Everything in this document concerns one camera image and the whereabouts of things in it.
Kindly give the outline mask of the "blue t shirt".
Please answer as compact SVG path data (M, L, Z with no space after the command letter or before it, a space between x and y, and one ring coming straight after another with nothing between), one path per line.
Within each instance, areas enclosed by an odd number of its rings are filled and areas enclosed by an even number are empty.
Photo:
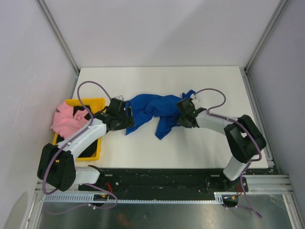
M172 128L178 127L180 111L177 103L182 99L190 98L194 90L182 93L181 97L175 95L156 95L156 94L139 94L132 98L131 105L134 126L126 129L125 134L129 135L139 129L142 125L152 120L154 117L159 118L156 127L155 136L162 140L168 135Z

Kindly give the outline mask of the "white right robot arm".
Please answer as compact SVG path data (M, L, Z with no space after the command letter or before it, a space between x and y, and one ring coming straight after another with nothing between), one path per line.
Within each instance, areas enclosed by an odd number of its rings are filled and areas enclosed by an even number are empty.
M227 117L211 113L208 109L196 108L193 99L186 98L177 104L180 116L178 124L186 128L204 128L224 135L232 156L223 169L224 177L220 187L232 191L237 186L237 178L243 175L248 167L262 159L262 150L266 140L248 115Z

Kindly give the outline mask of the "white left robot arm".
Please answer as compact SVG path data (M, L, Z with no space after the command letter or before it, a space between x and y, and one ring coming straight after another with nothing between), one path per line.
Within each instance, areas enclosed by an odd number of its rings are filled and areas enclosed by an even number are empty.
M75 162L81 153L98 138L110 131L134 126L130 102L112 98L109 106L92 114L84 127L56 145L46 144L41 153L37 177L42 180L42 190L48 195L46 185L66 191L72 185L89 184L99 191L105 186L101 170L94 166L77 167Z

